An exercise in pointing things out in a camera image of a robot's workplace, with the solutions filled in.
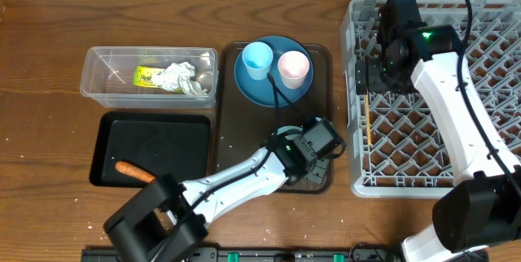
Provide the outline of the wooden chopstick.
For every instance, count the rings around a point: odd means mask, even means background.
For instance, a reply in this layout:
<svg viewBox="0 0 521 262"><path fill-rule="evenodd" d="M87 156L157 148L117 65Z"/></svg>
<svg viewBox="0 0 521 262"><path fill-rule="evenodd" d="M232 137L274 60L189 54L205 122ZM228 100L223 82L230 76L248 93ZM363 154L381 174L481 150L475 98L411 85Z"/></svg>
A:
<svg viewBox="0 0 521 262"><path fill-rule="evenodd" d="M369 147L372 146L372 138L371 138L371 127L370 127L370 96L369 94L365 94L365 115L366 115L366 136L367 136L367 145Z"/></svg>

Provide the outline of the white tissue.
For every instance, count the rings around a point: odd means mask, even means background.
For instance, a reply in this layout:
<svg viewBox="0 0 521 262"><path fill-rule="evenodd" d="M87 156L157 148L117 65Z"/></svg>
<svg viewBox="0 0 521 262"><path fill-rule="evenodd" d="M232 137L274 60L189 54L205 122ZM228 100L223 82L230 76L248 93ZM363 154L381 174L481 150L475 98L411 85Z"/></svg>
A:
<svg viewBox="0 0 521 262"><path fill-rule="evenodd" d="M193 81L195 66L188 62L172 63L165 70L151 77L151 82L163 90L182 92L186 95L207 95L208 90L203 89L198 81Z"/></svg>

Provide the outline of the foil snack wrapper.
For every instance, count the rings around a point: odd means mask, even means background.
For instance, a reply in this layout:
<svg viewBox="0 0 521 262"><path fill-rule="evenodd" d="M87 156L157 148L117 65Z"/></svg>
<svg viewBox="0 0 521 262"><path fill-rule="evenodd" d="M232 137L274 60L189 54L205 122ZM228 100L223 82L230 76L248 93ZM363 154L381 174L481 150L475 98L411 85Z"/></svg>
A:
<svg viewBox="0 0 521 262"><path fill-rule="evenodd" d="M162 68L137 66L134 71L133 85L143 88L158 88L159 85L153 81L153 78L163 71Z"/></svg>

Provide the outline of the orange carrot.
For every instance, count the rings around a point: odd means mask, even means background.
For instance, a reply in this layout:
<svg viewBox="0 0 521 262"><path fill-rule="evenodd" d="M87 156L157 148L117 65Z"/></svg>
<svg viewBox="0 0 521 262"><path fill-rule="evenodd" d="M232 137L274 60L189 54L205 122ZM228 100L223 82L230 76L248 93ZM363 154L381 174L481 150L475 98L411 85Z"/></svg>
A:
<svg viewBox="0 0 521 262"><path fill-rule="evenodd" d="M139 181L150 183L155 180L155 176L149 172L125 161L118 161L115 165L115 168L117 172L120 172L128 177L135 178Z"/></svg>

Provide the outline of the light blue bowl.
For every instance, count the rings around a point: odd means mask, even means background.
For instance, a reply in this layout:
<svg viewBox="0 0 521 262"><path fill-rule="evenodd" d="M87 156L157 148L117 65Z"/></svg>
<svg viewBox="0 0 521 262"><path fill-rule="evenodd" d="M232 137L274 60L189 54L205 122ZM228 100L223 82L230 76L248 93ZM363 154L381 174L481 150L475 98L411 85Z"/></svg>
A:
<svg viewBox="0 0 521 262"><path fill-rule="evenodd" d="M288 125L278 128L277 135L284 136L286 138L292 135L299 135L303 133L303 129L300 126Z"/></svg>

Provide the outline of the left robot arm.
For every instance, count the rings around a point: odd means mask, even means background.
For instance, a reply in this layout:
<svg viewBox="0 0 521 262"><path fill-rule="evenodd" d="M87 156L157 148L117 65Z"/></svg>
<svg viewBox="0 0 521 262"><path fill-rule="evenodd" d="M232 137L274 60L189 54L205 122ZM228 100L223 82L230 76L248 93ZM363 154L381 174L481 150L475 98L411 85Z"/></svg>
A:
<svg viewBox="0 0 521 262"><path fill-rule="evenodd" d="M284 132L248 159L210 177L177 182L156 177L103 225L122 261L180 261L208 236L208 227L251 199L307 175L334 150L324 141Z"/></svg>

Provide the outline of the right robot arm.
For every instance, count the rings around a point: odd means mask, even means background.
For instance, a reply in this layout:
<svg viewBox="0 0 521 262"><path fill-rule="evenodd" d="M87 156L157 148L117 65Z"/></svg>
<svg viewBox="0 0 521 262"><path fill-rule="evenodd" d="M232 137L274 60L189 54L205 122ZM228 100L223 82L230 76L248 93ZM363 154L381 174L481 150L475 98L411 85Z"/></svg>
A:
<svg viewBox="0 0 521 262"><path fill-rule="evenodd" d="M419 92L448 150L455 186L432 223L401 243L404 261L449 261L520 238L520 161L493 127L469 77L467 37L449 25L383 22L382 54L357 63L357 90Z"/></svg>

